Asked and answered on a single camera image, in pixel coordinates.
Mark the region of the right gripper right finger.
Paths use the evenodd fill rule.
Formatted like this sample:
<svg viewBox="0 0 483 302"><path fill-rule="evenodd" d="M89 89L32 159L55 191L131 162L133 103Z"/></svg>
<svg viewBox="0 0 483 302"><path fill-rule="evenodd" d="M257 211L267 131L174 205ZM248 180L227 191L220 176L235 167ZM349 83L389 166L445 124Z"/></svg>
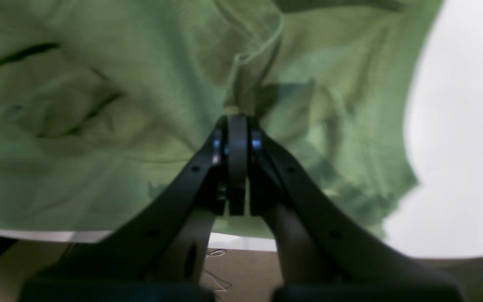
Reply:
<svg viewBox="0 0 483 302"><path fill-rule="evenodd" d="M228 117L229 214L272 231L284 286L275 302L464 302L459 283L388 247L324 195L254 118Z"/></svg>

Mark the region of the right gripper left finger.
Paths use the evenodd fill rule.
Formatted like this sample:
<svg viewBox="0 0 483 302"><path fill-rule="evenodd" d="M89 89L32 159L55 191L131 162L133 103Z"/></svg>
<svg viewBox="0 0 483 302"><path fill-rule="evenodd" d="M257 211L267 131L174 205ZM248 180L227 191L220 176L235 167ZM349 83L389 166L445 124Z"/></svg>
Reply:
<svg viewBox="0 0 483 302"><path fill-rule="evenodd" d="M230 118L151 205L101 242L31 277L21 302L212 302L200 275L229 196Z"/></svg>

